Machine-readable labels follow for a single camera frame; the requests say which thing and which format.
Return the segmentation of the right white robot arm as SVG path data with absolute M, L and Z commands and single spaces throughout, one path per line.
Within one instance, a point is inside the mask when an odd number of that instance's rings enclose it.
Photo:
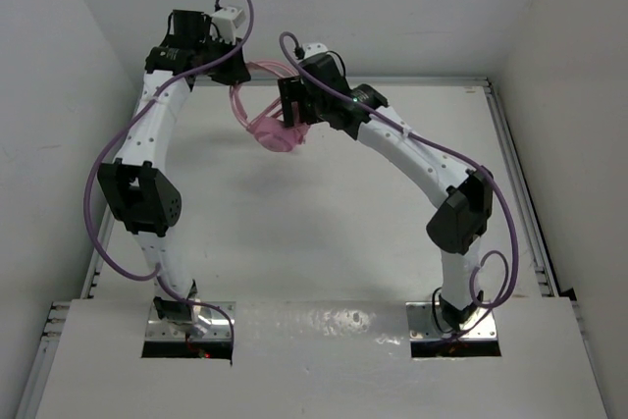
M 285 118 L 308 125 L 326 123 L 388 159 L 427 196 L 436 212 L 427 234 L 441 252 L 443 285 L 441 316 L 459 332 L 482 299 L 472 281 L 479 265 L 481 237 L 492 215 L 493 191 L 479 172 L 412 139 L 412 129 L 387 98 L 368 84 L 350 87 L 333 52 L 320 44 L 299 47 L 300 70 L 282 79 L 279 89 Z

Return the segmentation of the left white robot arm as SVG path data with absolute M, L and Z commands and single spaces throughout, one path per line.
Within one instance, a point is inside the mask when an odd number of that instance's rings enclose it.
M 244 10 L 235 6 L 211 14 L 171 13 L 164 39 L 145 60 L 136 122 L 113 161 L 97 171 L 113 216 L 133 235 L 154 275 L 153 305 L 159 318 L 177 324 L 193 320 L 190 302 L 197 290 L 172 247 L 183 198 L 166 176 L 167 152 L 198 76 L 223 85 L 250 79 L 236 35 L 245 19 Z

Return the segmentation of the pink headphones with cable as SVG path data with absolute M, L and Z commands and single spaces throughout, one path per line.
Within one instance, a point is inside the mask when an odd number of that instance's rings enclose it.
M 288 126 L 282 119 L 282 101 L 276 98 L 257 116 L 250 119 L 239 96 L 241 84 L 232 85 L 229 90 L 232 112 L 239 124 L 265 149 L 288 153 L 304 144 L 310 126 L 302 122 Z

